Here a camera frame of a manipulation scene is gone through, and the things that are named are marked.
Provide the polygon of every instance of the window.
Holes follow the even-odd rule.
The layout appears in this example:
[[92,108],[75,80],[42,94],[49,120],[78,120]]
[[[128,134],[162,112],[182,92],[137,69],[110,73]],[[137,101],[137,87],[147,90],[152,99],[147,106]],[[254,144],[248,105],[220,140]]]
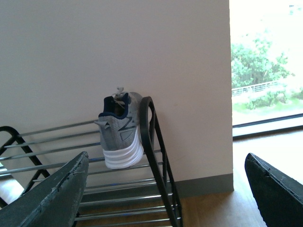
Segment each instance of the window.
[[303,0],[230,0],[233,125],[303,113]]

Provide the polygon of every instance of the shoe logo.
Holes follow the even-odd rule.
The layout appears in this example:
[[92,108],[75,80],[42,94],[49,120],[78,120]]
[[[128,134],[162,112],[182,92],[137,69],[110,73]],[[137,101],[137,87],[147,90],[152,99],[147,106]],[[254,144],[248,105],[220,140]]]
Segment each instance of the shoe logo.
[[122,141],[126,140],[128,137],[130,137],[130,135],[132,133],[133,133],[133,130],[123,131],[122,133],[120,133],[121,140]]
[[121,128],[119,129],[118,131],[123,131],[123,130],[128,130],[128,129],[133,129],[135,128],[136,126],[133,125],[133,126],[128,126],[129,123],[133,123],[133,117],[126,117],[128,119],[128,122]]

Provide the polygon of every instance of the grass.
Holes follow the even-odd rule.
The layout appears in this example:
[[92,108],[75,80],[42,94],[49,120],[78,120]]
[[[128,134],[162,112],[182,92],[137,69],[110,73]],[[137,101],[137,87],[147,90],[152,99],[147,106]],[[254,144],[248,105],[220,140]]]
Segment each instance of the grass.
[[291,98],[286,104],[279,102],[272,106],[265,106],[254,110],[247,109],[243,103],[234,103],[232,105],[234,125],[298,113],[303,113],[303,100],[298,98]]

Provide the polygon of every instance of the shoelace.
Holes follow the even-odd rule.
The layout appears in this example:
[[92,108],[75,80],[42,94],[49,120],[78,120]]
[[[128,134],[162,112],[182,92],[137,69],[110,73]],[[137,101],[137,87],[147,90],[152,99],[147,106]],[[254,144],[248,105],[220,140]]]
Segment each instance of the shoelace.
[[121,106],[121,108],[125,109],[124,106],[122,105],[125,105],[125,103],[123,101],[119,101],[118,98],[121,98],[123,97],[124,93],[123,90],[124,90],[124,87],[117,87],[118,89],[118,92],[117,93],[114,93],[112,94],[112,96],[114,96],[114,101],[115,103],[117,103],[119,106]]

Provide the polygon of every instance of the chrome metal rod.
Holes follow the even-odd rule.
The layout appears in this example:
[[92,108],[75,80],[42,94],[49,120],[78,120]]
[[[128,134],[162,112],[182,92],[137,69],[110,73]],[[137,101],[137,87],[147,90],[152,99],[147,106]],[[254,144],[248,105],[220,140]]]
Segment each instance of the chrome metal rod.
[[[100,162],[100,161],[104,161],[104,157],[97,157],[97,158],[89,159],[89,163]],[[62,167],[65,164],[66,164],[66,162],[62,162],[62,163],[56,163],[56,164],[50,164],[50,165],[38,165],[38,166],[30,166],[30,167],[6,170],[6,171],[0,172],[0,176],[5,175],[5,174],[14,174],[14,173],[20,173],[20,172],[26,172],[26,171],[32,171],[32,170],[38,170],[38,169],[53,169],[53,168],[57,168],[57,167]]]
[[31,157],[31,156],[37,156],[37,155],[50,154],[50,153],[55,153],[55,152],[60,152],[60,151],[66,151],[66,150],[74,150],[74,149],[78,149],[78,148],[88,148],[88,147],[93,147],[93,146],[98,146],[98,145],[100,145],[100,142],[83,144],[83,145],[77,145],[77,146],[73,146],[73,147],[60,148],[60,149],[54,149],[54,150],[39,151],[39,152],[22,154],[22,155],[13,155],[13,156],[8,156],[8,157],[0,157],[0,161],[9,160],[9,159],[16,159],[16,158],[22,158],[22,157]]
[[130,198],[122,198],[122,199],[111,199],[111,200],[102,200],[102,201],[90,201],[90,202],[82,202],[80,203],[80,207],[87,207],[87,206],[95,206],[95,205],[105,205],[105,204],[112,204],[112,203],[120,203],[120,202],[129,202],[129,201],[137,201],[137,200],[150,200],[160,198],[161,195],[149,195],[149,196],[136,196]]
[[91,172],[88,175],[94,175],[94,174],[105,174],[105,173],[112,173],[112,172],[118,172],[118,171],[124,171],[124,170],[130,170],[130,169],[140,169],[140,168],[145,168],[149,167],[149,164],[144,164],[144,165],[138,165],[138,166],[131,166],[126,169],[111,169],[111,170],[103,170],[103,171],[97,171],[97,172]]
[[90,213],[90,214],[79,215],[79,218],[90,217],[90,216],[95,216],[95,215],[103,215],[103,214],[116,214],[116,213],[121,213],[121,212],[132,212],[132,211],[142,211],[142,210],[152,210],[152,209],[162,209],[162,208],[165,208],[165,206],[144,207],[144,208],[136,208],[136,209],[130,209],[130,210],[115,210],[115,211],[101,212],[101,213]]
[[36,180],[33,180],[33,182],[40,182],[40,181],[44,181],[46,178],[43,178],[43,179],[36,179]]
[[133,185],[133,186],[122,186],[114,189],[99,189],[99,190],[91,190],[91,191],[84,191],[83,195],[90,195],[90,194],[96,194],[96,193],[102,193],[102,192],[113,192],[113,191],[118,191],[118,190],[125,190],[125,189],[132,189],[132,188],[140,188],[143,186],[150,186],[150,185],[155,185],[156,182],[152,183],[143,183],[140,185]]
[[150,182],[150,181],[154,181],[154,180],[155,180],[155,178],[147,178],[147,179],[134,180],[134,181],[126,181],[126,182],[118,182],[118,183],[109,183],[109,184],[103,184],[103,185],[90,186],[90,187],[86,187],[85,189],[89,190],[89,189],[96,189],[96,188],[113,187],[113,186],[125,185],[125,184]]
[[25,146],[32,145],[32,144],[46,143],[46,142],[51,142],[51,141],[56,141],[56,140],[63,140],[63,139],[78,137],[78,136],[91,135],[91,134],[95,134],[95,133],[99,133],[99,131],[88,131],[88,132],[77,133],[77,134],[68,135],[68,136],[60,136],[60,137],[54,137],[54,138],[48,138],[48,139],[42,139],[42,140],[35,140],[35,141],[27,142],[27,143],[5,146],[4,148],[20,148],[20,147],[25,147]]
[[141,214],[152,214],[152,213],[160,213],[160,212],[166,212],[165,206],[98,213],[89,216],[80,216],[78,218],[75,218],[75,221],[92,220],[92,219],[100,219],[100,218],[115,218],[115,217],[121,217],[126,215],[128,216],[141,215]]
[[155,219],[155,220],[148,220],[148,221],[133,221],[133,222],[123,222],[123,223],[115,223],[115,224],[105,224],[99,226],[86,226],[86,227],[112,227],[112,226],[125,226],[125,225],[136,225],[136,224],[144,224],[144,223],[156,223],[156,222],[164,222],[169,221],[168,218],[165,219]]
[[67,128],[81,126],[81,125],[85,125],[85,124],[91,124],[94,121],[97,121],[97,120],[92,120],[92,121],[87,121],[87,122],[80,122],[80,123],[76,123],[76,124],[68,124],[68,125],[64,125],[64,126],[60,126],[60,127],[55,127],[55,128],[50,128],[50,129],[44,129],[44,130],[38,130],[38,131],[23,133],[23,134],[18,135],[18,137],[35,135],[35,134],[39,134],[39,133],[43,133],[43,132],[48,132],[48,131],[55,131],[55,130],[59,130],[59,129],[67,129]]

